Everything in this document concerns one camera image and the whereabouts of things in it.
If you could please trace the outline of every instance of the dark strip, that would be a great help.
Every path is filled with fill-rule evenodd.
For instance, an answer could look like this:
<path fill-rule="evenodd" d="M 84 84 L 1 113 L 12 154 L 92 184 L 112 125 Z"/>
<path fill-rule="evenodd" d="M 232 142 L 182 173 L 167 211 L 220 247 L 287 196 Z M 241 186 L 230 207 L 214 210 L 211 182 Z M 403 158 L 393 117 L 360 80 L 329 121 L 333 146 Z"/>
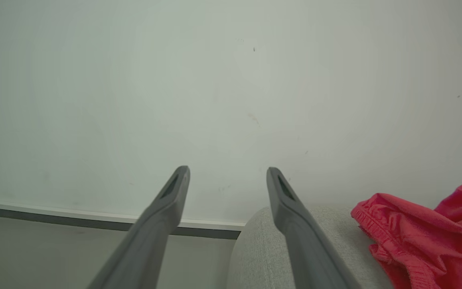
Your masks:
<path fill-rule="evenodd" d="M 33 214 L 33 213 L 18 212 L 18 211 L 4 210 L 4 209 L 0 209 L 0 217 L 16 218 L 18 220 L 25 220 L 25 221 L 32 221 L 32 222 L 42 222 L 42 223 L 50 223 L 50 224 L 58 224 L 58 225 L 68 225 L 68 226 L 76 226 L 76 227 L 107 229 L 107 230 L 117 230 L 117 231 L 128 231 L 133 225 L 130 223 L 87 220 L 86 218 L 69 218 L 69 217 L 62 217 L 62 216 L 50 216 L 50 215 Z M 227 238 L 231 240 L 236 240 L 239 234 L 240 234 L 239 231 L 178 227 L 174 230 L 174 232 L 172 232 L 171 235 L 197 236 L 197 237 L 205 237 L 205 238 Z"/>

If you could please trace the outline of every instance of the gray fabric upholstery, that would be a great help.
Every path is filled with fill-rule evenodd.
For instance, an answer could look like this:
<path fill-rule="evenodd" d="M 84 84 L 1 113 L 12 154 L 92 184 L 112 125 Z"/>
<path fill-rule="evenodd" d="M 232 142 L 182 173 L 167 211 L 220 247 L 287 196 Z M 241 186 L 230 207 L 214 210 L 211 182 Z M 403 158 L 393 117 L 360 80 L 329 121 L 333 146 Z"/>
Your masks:
<path fill-rule="evenodd" d="M 368 246 L 372 241 L 351 218 L 351 210 L 322 205 L 310 208 L 310 213 L 362 288 L 392 288 L 370 254 Z M 227 289 L 250 288 L 295 288 L 286 241 L 275 227 L 269 208 L 260 210 L 247 222 L 231 254 Z"/>

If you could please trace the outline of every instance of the scuff mark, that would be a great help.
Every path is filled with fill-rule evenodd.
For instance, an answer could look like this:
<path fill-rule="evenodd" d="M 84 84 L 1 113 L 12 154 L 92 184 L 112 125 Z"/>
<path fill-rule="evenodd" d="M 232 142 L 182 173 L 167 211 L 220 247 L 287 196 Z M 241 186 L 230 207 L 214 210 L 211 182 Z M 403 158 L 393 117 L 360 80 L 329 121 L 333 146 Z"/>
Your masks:
<path fill-rule="evenodd" d="M 249 113 L 249 117 L 250 117 L 253 121 L 255 121 L 255 122 L 258 124 L 259 127 L 261 127 L 260 122 L 259 122 L 258 119 L 254 116 L 254 114 Z"/>

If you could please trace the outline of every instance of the white wall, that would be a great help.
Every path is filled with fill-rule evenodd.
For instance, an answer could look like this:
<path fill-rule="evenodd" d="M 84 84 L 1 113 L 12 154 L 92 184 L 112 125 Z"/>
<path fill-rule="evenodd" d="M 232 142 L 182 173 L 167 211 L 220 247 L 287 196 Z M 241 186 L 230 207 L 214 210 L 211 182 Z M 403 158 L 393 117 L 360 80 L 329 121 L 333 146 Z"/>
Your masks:
<path fill-rule="evenodd" d="M 462 183 L 462 1 L 0 0 L 0 201 L 245 222 Z"/>

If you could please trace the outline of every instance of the red clothing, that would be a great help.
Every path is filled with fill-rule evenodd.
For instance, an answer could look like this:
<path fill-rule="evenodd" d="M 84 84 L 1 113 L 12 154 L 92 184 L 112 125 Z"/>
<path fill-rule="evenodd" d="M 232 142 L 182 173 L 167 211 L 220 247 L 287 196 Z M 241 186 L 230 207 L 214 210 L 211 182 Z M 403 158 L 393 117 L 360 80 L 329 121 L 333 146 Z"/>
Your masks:
<path fill-rule="evenodd" d="M 462 289 L 462 185 L 435 210 L 375 194 L 351 214 L 396 289 Z"/>

